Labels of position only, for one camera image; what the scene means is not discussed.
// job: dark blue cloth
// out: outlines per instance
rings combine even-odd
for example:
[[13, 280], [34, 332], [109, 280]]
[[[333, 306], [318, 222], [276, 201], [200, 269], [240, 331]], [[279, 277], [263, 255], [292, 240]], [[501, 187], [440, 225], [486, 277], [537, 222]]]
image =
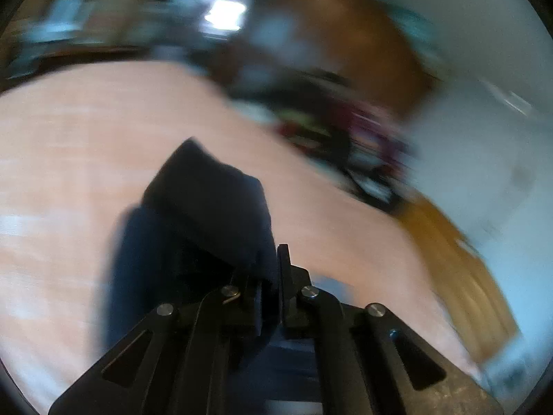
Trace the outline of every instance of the dark blue cloth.
[[278, 310], [278, 263], [261, 183], [184, 142], [126, 215], [112, 262], [105, 346], [158, 304], [200, 301], [234, 269], [263, 281]]

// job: light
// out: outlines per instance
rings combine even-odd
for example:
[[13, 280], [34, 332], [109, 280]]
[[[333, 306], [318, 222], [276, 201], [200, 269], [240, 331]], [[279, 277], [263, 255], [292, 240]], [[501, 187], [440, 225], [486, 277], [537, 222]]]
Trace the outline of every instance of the light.
[[238, 31], [240, 29], [238, 22], [245, 9], [245, 5], [237, 1], [215, 0], [204, 19], [215, 29]]

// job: metal pin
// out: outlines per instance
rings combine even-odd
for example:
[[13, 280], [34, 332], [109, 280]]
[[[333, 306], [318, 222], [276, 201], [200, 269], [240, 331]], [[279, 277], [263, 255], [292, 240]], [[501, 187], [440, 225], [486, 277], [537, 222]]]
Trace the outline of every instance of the metal pin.
[[313, 285], [306, 285], [301, 289], [301, 294], [304, 298], [313, 299], [316, 298], [317, 295], [319, 295], [319, 289], [317, 289]]
[[369, 312], [369, 315], [371, 316], [384, 316], [384, 314], [386, 313], [386, 307], [382, 306], [382, 304], [378, 304], [378, 303], [372, 303], [372, 304], [369, 304], [367, 307], [367, 312]]
[[233, 296], [238, 295], [240, 291], [238, 290], [238, 287], [236, 287], [235, 285], [225, 285], [221, 289], [221, 293], [223, 294], [223, 296], [226, 296], [227, 298], [232, 298]]
[[158, 306], [158, 309], [156, 310], [156, 312], [158, 313], [158, 315], [167, 316], [172, 314], [172, 310], [173, 310], [172, 304], [163, 303]]

